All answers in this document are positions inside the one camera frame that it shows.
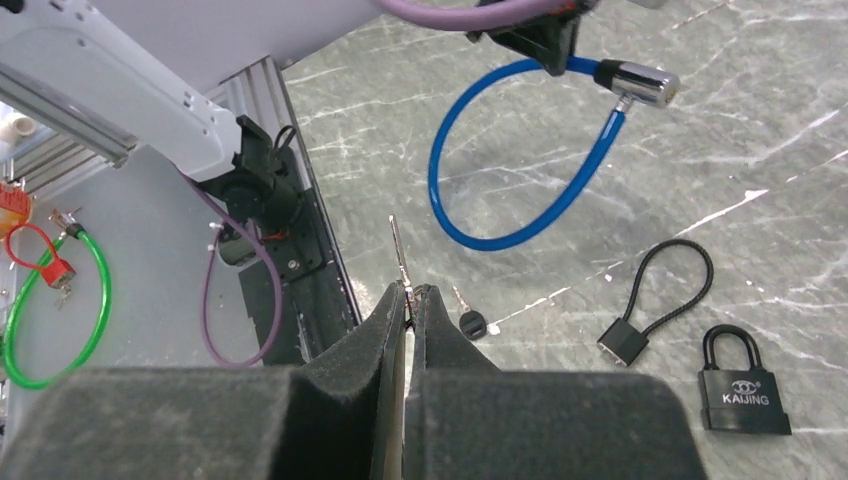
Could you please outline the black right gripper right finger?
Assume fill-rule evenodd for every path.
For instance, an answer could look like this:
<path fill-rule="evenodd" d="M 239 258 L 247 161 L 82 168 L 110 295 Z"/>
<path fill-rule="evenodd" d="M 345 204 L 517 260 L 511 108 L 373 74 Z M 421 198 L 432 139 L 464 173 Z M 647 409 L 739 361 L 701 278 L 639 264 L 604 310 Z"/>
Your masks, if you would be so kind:
<path fill-rule="evenodd" d="M 683 406 L 633 373 L 504 371 L 415 290 L 408 479 L 703 479 Z"/>

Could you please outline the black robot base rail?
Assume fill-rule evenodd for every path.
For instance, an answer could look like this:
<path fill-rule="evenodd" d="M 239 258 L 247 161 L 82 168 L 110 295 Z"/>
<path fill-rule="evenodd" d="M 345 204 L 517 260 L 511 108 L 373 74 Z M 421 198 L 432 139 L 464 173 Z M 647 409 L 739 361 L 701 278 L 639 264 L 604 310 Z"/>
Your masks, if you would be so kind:
<path fill-rule="evenodd" d="M 232 227 L 220 234 L 220 258 L 240 269 L 239 283 L 265 365 L 302 365 L 362 322 L 323 199 L 295 126 L 271 136 L 245 115 L 237 119 L 242 151 L 235 171 L 213 188 L 227 213 L 260 241 L 278 286 L 253 246 Z"/>

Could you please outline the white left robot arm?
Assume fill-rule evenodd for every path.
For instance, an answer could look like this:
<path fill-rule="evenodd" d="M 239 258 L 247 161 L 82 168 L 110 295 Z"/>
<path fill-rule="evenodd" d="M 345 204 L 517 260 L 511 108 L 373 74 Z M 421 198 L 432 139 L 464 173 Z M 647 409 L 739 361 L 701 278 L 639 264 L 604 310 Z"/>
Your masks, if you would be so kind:
<path fill-rule="evenodd" d="M 110 159 L 134 142 L 153 148 L 237 222 L 277 232 L 300 215 L 269 134 L 191 87 L 90 2 L 2 3 L 1 98 Z"/>

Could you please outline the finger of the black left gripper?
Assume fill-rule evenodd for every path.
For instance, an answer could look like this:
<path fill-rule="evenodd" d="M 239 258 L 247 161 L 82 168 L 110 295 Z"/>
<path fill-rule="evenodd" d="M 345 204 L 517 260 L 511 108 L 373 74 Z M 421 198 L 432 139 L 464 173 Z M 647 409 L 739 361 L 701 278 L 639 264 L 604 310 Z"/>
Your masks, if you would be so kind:
<path fill-rule="evenodd" d="M 560 76 L 575 53 L 581 17 L 596 6 L 593 0 L 564 1 L 549 13 L 505 27 L 469 31 L 466 37 L 477 43 L 488 36 L 494 43 L 535 60 L 548 74 Z"/>

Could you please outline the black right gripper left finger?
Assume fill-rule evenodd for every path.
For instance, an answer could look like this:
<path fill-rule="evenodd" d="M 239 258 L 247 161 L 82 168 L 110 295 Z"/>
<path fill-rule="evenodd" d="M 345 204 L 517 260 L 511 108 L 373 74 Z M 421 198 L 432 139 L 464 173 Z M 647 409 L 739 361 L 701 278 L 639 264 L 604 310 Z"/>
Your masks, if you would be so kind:
<path fill-rule="evenodd" d="M 1 461 L 5 479 L 366 479 L 403 299 L 302 366 L 90 368 L 49 387 Z"/>

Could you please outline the blue cable lock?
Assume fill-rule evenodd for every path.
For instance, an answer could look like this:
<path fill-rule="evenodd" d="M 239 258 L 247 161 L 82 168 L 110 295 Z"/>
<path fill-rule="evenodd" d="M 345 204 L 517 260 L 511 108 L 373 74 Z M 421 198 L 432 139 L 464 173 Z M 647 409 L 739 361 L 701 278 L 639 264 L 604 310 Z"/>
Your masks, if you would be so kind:
<path fill-rule="evenodd" d="M 515 100 L 521 86 L 544 91 L 542 65 L 532 59 L 498 66 L 472 82 L 436 129 L 424 179 L 431 216 L 447 238 L 478 251 L 504 251 L 552 226 L 601 168 L 636 105 L 667 108 L 679 77 L 625 60 L 570 56 L 567 79 L 582 77 L 597 99 L 567 107 L 576 119 L 565 136 L 577 146 L 545 151 L 553 133 L 538 132 L 528 112 L 484 119 L 494 102 Z"/>

